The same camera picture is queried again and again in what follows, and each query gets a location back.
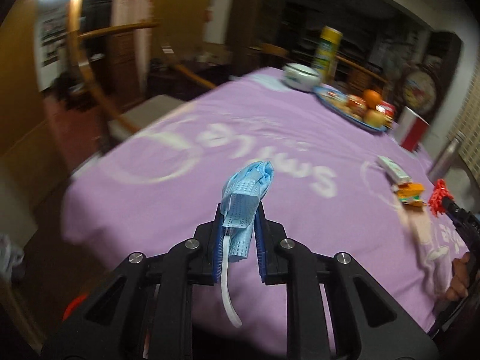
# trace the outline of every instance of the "woven lattice screen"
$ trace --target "woven lattice screen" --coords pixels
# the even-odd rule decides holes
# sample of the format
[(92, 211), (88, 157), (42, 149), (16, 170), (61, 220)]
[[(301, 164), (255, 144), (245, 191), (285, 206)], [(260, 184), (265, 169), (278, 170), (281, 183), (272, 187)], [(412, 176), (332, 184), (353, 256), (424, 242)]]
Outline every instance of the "woven lattice screen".
[(475, 73), (469, 91), (453, 127), (448, 133), (452, 139), (457, 131), (465, 134), (465, 142), (460, 148), (460, 157), (465, 161), (477, 183), (480, 184), (480, 55), (477, 58)]

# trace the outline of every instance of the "pink curtain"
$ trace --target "pink curtain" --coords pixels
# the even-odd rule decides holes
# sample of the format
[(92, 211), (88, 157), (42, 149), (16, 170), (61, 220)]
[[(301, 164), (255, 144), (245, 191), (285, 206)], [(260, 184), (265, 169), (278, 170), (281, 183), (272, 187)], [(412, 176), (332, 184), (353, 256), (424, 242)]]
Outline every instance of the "pink curtain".
[[(154, 0), (113, 0), (112, 26), (152, 21)], [(135, 57), (138, 77), (142, 89), (145, 89), (146, 74), (150, 60), (150, 38), (152, 30), (135, 31)]]

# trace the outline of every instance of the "light blue cloth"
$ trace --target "light blue cloth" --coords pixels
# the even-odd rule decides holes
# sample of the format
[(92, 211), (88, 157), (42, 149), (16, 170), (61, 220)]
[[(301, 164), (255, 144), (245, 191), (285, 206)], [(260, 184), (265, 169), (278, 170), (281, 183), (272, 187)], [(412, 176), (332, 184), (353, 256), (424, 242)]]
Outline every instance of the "light blue cloth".
[(231, 236), (231, 263), (248, 256), (255, 213), (272, 182), (273, 173), (270, 161), (253, 162), (235, 173), (223, 186), (220, 212), (224, 216), (226, 235)]

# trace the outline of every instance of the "orange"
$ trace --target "orange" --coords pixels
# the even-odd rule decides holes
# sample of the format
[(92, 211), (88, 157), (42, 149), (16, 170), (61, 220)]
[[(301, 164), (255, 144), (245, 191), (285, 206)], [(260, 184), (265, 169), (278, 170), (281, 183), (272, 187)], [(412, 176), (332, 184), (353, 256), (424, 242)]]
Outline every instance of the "orange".
[(382, 102), (382, 95), (371, 89), (366, 89), (363, 92), (363, 99), (367, 103), (367, 107), (369, 107), (370, 109), (375, 109), (377, 105)]

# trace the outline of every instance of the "beige cushion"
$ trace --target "beige cushion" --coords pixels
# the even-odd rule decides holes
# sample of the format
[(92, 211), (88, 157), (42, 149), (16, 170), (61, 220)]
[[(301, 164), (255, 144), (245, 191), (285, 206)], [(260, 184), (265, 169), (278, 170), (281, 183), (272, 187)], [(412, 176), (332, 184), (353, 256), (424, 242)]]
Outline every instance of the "beige cushion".
[[(123, 116), (135, 126), (145, 128), (185, 103), (183, 100), (163, 94), (144, 101), (135, 108), (125, 112)], [(120, 141), (124, 141), (131, 136), (131, 133), (124, 129), (117, 120), (109, 121), (109, 130), (112, 137)]]

